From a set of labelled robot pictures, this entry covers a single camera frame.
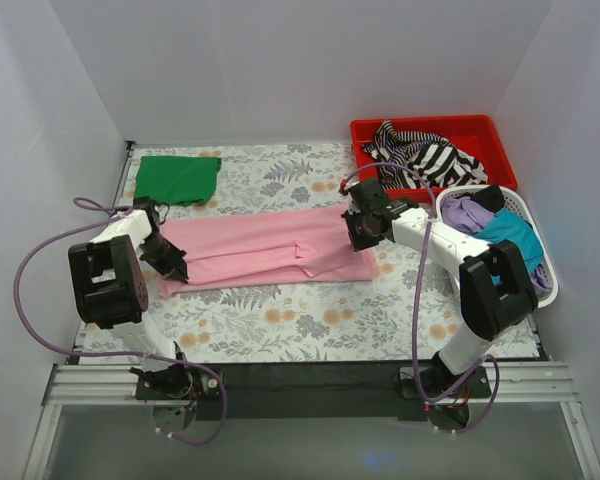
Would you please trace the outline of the pink t-shirt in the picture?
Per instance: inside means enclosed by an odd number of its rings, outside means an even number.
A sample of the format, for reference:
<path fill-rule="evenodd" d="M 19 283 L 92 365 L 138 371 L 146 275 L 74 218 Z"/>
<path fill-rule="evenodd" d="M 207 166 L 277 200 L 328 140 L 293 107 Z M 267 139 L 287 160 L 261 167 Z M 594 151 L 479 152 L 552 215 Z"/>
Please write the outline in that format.
<path fill-rule="evenodd" d="M 370 281 L 371 250 L 356 252 L 344 206 L 168 221 L 164 236 L 186 252 L 188 280 L 160 279 L 158 293 L 304 282 Z"/>

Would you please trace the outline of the green t-shirt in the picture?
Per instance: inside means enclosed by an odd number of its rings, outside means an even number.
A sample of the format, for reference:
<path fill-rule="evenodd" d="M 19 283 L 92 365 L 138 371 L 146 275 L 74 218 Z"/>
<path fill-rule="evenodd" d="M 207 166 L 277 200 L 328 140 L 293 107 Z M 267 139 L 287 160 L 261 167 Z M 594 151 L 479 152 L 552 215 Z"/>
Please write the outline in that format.
<path fill-rule="evenodd" d="M 134 199 L 149 197 L 169 206 L 204 205 L 217 188 L 220 157 L 143 156 Z"/>

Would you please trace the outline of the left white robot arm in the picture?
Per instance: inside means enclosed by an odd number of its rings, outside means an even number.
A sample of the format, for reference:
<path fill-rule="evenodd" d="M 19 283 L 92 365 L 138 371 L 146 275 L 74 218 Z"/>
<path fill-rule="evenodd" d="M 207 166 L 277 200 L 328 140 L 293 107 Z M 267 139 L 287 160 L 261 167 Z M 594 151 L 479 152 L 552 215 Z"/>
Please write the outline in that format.
<path fill-rule="evenodd" d="M 141 264 L 162 278 L 188 282 L 186 252 L 160 230 L 155 206 L 145 203 L 107 226 L 91 241 L 68 251 L 73 291 L 82 321 L 109 331 L 138 358 L 133 367 L 143 384 L 173 400 L 192 393 L 193 377 L 173 360 L 185 359 L 176 342 L 165 336 L 148 313 L 149 289 Z"/>

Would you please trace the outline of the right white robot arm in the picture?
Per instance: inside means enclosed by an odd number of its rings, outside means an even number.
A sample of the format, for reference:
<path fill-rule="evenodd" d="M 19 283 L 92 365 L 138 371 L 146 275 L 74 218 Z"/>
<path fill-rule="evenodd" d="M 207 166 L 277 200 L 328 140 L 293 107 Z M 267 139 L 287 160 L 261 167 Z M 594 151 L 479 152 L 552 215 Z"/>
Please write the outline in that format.
<path fill-rule="evenodd" d="M 509 240 L 489 243 L 464 234 L 407 198 L 392 200 L 374 178 L 342 184 L 340 193 L 349 200 L 342 218 L 354 250 L 388 240 L 421 252 L 459 282 L 464 324 L 431 366 L 414 375 L 444 397 L 459 395 L 494 340 L 538 307 L 520 250 Z"/>

